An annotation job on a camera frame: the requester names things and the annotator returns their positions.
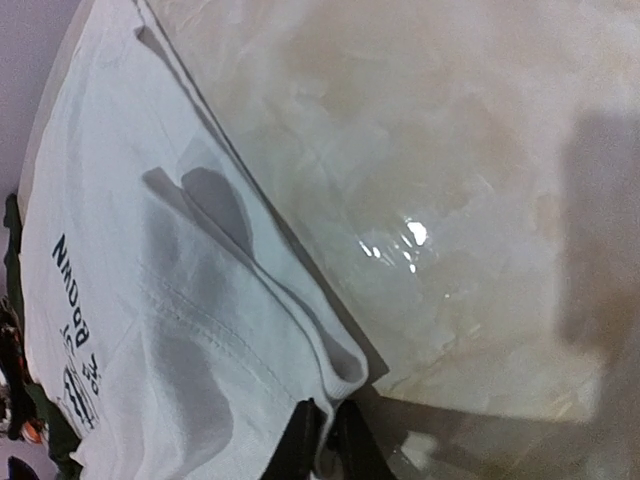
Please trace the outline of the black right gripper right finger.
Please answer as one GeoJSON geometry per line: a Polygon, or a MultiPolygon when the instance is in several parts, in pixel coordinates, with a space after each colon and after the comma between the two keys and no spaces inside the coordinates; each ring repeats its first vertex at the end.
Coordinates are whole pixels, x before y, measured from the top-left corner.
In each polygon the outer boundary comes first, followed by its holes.
{"type": "Polygon", "coordinates": [[[338,408],[327,446],[337,454],[343,479],[397,479],[353,400],[345,401],[338,408]]]}

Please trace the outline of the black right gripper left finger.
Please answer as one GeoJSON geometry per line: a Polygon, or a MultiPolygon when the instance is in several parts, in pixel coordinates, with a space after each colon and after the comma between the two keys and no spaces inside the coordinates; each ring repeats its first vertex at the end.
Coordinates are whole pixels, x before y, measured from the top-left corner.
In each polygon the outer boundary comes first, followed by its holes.
{"type": "Polygon", "coordinates": [[[262,480],[308,480],[326,417],[312,398],[296,404],[262,480]]]}

